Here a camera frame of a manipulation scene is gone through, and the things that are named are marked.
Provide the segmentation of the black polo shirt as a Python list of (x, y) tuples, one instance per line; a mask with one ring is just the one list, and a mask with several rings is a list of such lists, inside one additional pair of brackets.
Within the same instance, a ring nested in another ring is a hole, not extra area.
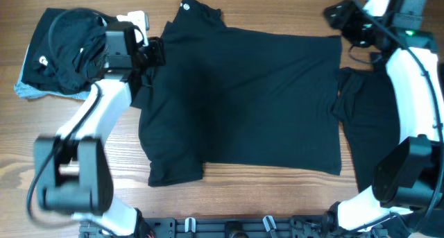
[(222, 15), (182, 0), (164, 27), (166, 63), (137, 99), (148, 184), (200, 180), (207, 162), (339, 174), (341, 38), (249, 31)]

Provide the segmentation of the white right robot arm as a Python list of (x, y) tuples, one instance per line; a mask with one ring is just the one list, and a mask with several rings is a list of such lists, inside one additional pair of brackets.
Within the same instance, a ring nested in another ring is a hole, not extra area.
[(443, 220), (443, 90), (434, 35), (401, 3), (344, 0), (324, 9), (352, 46), (374, 46), (371, 71), (342, 69), (333, 112), (359, 194), (330, 211), (344, 235), (397, 219), (411, 232)]

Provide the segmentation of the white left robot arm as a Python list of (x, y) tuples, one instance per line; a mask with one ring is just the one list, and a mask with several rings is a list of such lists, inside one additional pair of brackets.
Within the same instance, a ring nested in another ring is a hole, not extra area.
[(91, 89), (78, 112), (53, 137), (34, 143), (35, 175), (26, 196), (29, 219), (36, 219), (33, 201), (41, 210), (93, 223), (108, 237), (154, 237), (155, 231), (135, 207), (114, 196), (104, 144), (120, 116), (145, 84), (147, 68), (165, 64), (164, 43), (151, 37), (148, 46), (118, 37), (108, 41), (111, 53), (97, 75), (87, 79)]

